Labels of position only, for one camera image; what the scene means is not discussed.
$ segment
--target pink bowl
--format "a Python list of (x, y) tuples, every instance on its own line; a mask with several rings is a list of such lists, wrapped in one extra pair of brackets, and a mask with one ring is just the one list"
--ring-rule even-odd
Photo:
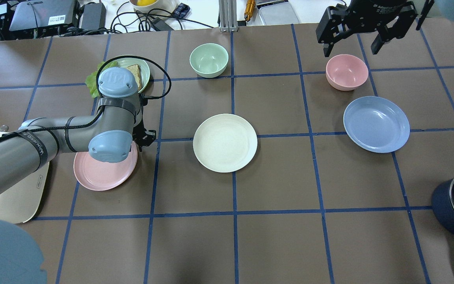
[(326, 77), (330, 85), (341, 91), (358, 88), (367, 81), (369, 70), (358, 57), (339, 54), (332, 57), (326, 66)]

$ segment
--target white label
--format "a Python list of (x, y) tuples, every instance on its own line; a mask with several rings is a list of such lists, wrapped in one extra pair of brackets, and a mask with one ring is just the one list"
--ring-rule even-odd
[(53, 16), (48, 19), (48, 25), (57, 25), (57, 24), (63, 24), (66, 20), (66, 15), (61, 15), (61, 16)]

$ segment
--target orange screwdriver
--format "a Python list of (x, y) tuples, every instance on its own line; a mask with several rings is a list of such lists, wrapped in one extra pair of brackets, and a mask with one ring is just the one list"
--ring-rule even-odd
[(252, 18), (254, 9), (255, 9), (255, 0), (247, 0), (246, 9), (245, 9), (245, 20), (247, 22), (249, 22), (250, 19)]

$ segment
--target gray robotic arm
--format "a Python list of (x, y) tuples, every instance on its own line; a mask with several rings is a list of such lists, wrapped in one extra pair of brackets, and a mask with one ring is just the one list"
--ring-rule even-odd
[(97, 115), (28, 120), (0, 138), (0, 194), (60, 153), (88, 151), (96, 160), (117, 163), (128, 156), (133, 140), (140, 150), (155, 140), (142, 120), (148, 97), (137, 92), (130, 71), (109, 68), (97, 83), (102, 94)]

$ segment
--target green bowl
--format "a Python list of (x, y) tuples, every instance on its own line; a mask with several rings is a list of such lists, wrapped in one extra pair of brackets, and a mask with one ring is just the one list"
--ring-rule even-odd
[(190, 66), (202, 77), (214, 78), (227, 68), (229, 54), (216, 43), (205, 43), (194, 49), (190, 54)]

